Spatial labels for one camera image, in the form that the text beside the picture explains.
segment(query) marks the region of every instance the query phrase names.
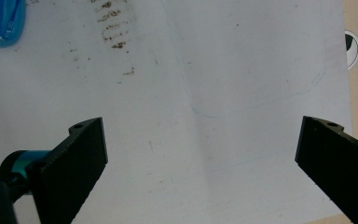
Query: paper sheet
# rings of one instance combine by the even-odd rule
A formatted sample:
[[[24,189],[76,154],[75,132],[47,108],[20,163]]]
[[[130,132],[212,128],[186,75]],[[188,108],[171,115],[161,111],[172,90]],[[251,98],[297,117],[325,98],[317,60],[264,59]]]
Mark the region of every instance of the paper sheet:
[[[0,163],[102,116],[109,163],[74,223],[339,212],[295,155],[304,115],[351,132],[341,1],[30,0],[27,13],[0,49]],[[16,211],[38,223],[31,196]]]

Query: dark stain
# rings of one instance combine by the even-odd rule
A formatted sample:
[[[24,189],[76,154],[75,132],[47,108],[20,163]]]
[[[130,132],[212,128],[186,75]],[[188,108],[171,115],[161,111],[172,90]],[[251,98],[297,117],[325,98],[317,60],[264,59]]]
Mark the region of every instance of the dark stain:
[[[120,28],[120,24],[112,24],[105,27],[105,30],[116,30]]]
[[[107,19],[111,18],[111,17],[116,17],[118,16],[119,14],[121,13],[120,10],[111,10],[109,11],[107,14],[103,15],[102,18],[100,18],[98,21],[101,22],[101,21],[107,21]]]
[[[120,37],[120,36],[123,36],[123,33],[119,33],[119,34],[115,34],[115,35],[111,35],[111,36],[106,36],[105,35],[105,31],[106,30],[103,30],[103,41],[106,42],[106,41],[112,41],[112,40],[115,40],[116,38]]]
[[[102,5],[102,7],[111,7],[112,6],[112,2],[106,2]]]
[[[132,76],[133,74],[135,74],[135,68],[134,68],[134,67],[131,68],[131,71],[130,71],[130,72],[128,72],[128,73],[123,73],[124,76]]]
[[[96,3],[96,2],[101,2],[101,0],[90,0],[91,1],[91,3]],[[120,0],[112,0],[112,1],[109,1],[109,2],[118,2],[118,1],[120,1]]]
[[[118,42],[114,46],[112,46],[112,49],[122,49],[122,48],[124,48],[124,45],[126,45],[125,41]]]

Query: white surface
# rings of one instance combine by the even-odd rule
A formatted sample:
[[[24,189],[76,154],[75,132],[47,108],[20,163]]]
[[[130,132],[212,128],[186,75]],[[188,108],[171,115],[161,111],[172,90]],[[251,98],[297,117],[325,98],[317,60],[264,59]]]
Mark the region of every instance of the white surface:
[[[109,163],[74,223],[338,213],[294,159],[302,116],[351,130],[339,0],[105,2],[29,2],[0,49],[0,162],[102,116]],[[16,209],[38,222],[31,197]]]

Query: black and white circle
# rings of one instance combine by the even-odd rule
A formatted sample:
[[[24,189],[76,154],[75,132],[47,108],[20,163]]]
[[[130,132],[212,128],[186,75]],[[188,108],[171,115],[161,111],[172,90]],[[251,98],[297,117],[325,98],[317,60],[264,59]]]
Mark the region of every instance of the black and white circle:
[[[345,31],[347,45],[348,70],[353,68],[358,61],[358,37],[351,31]]]

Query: blue object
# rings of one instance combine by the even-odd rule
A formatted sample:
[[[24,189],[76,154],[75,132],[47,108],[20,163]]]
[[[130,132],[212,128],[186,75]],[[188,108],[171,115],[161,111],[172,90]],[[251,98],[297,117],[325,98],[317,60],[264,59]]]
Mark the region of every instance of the blue object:
[[[0,0],[0,48],[16,43],[25,22],[25,0]]]
[[[47,150],[30,150],[22,153],[17,160],[14,162],[13,167],[11,169],[12,173],[20,173],[26,180],[28,180],[27,173],[25,172],[25,167],[33,161],[37,161],[39,159],[44,158],[49,151]]]

